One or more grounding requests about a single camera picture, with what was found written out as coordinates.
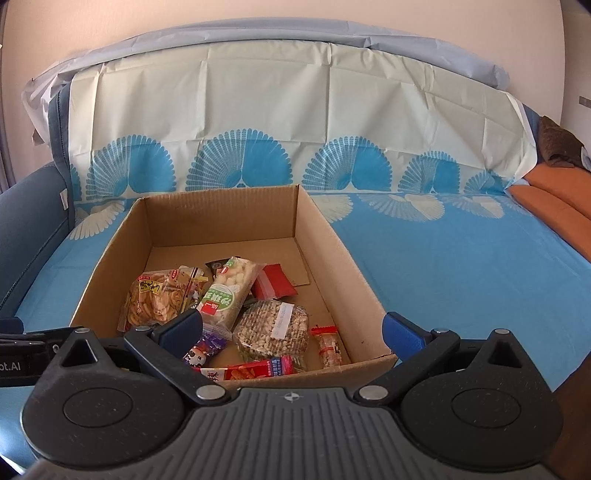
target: beige wall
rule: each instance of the beige wall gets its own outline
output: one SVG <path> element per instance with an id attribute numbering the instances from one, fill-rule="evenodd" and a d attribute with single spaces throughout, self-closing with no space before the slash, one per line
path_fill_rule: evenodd
<path id="1" fill-rule="evenodd" d="M 74 51 L 142 32 L 221 18 L 337 18 L 441 38 L 492 60 L 510 91 L 560 121 L 564 35 L 559 0 L 10 0 L 2 53 L 2 98 L 17 179 L 48 161 L 33 147 L 21 105 L 27 80 Z"/>
<path id="2" fill-rule="evenodd" d="M 579 96 L 591 99 L 591 15 L 575 0 L 563 0 L 566 68 L 561 125 L 591 150 L 591 108 Z"/>

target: white sticker label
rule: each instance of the white sticker label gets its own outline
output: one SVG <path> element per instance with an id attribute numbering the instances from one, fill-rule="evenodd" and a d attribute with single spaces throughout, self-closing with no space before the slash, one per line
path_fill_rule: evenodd
<path id="1" fill-rule="evenodd" d="M 64 207 L 64 210 L 68 209 L 68 189 L 63 189 L 60 192 L 61 204 Z"/>
<path id="2" fill-rule="evenodd" d="M 276 340 L 283 340 L 287 334 L 287 328 L 290 325 L 291 313 L 294 310 L 294 306 L 291 303 L 281 303 L 279 312 L 277 312 L 277 318 L 275 319 L 275 325 L 271 331 L 271 338 Z"/>

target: red snack package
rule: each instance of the red snack package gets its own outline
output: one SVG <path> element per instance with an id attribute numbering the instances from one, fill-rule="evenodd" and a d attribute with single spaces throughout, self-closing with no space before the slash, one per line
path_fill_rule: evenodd
<path id="1" fill-rule="evenodd" d="M 297 291 L 283 273 L 279 263 L 267 265 L 262 269 L 252 286 L 252 293 L 258 300 L 297 295 Z"/>
<path id="2" fill-rule="evenodd" d="M 322 360 L 323 368 L 338 367 L 343 365 L 343 357 L 340 354 L 338 330 L 335 326 L 315 327 L 310 334 L 318 340 L 318 354 Z"/>
<path id="3" fill-rule="evenodd" d="M 293 364 L 289 355 L 251 362 L 248 364 L 234 365 L 225 368 L 195 368 L 214 382 L 220 380 L 250 380 L 252 378 L 277 377 L 294 373 Z"/>

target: blue sofa armrest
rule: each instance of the blue sofa armrest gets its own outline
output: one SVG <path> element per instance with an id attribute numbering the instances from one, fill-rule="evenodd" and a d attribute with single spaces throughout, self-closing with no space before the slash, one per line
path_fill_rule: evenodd
<path id="1" fill-rule="evenodd" d="M 69 233 L 66 182 L 49 163 L 0 194 L 0 317 L 12 317 Z"/>

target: silver screw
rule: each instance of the silver screw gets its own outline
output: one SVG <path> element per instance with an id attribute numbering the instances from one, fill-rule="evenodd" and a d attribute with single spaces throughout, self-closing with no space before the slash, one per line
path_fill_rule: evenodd
<path id="1" fill-rule="evenodd" d="M 381 400 L 388 396 L 388 390 L 381 385 L 365 385 L 359 389 L 359 396 L 364 400 Z"/>
<path id="2" fill-rule="evenodd" d="M 221 385 L 204 385 L 195 392 L 201 400 L 218 400 L 226 394 L 226 389 Z"/>

